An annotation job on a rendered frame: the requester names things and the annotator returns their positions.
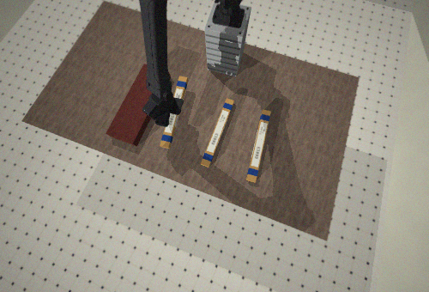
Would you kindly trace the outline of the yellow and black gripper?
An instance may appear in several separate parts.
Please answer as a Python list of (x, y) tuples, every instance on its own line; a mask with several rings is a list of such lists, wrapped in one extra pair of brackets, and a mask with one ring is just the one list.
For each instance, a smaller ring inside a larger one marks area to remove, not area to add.
[(184, 103), (184, 101), (183, 101), (183, 99), (174, 98), (174, 97), (173, 97), (173, 101), (175, 101), (175, 103), (177, 104), (177, 109), (176, 109), (176, 112), (172, 113), (172, 114), (179, 115), (181, 113), (181, 107), (182, 107), (182, 104)]

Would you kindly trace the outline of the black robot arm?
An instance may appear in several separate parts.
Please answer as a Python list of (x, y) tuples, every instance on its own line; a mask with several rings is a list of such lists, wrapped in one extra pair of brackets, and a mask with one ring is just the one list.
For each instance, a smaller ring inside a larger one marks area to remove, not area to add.
[[(216, 5), (213, 23), (241, 28), (245, 14), (245, 10), (239, 6), (242, 0), (214, 2), (220, 4)], [(139, 0), (139, 3), (148, 67), (146, 86), (152, 93), (142, 110), (155, 120), (157, 125), (168, 127), (170, 113), (176, 112), (177, 104), (173, 101), (172, 82), (167, 67), (167, 1)]]

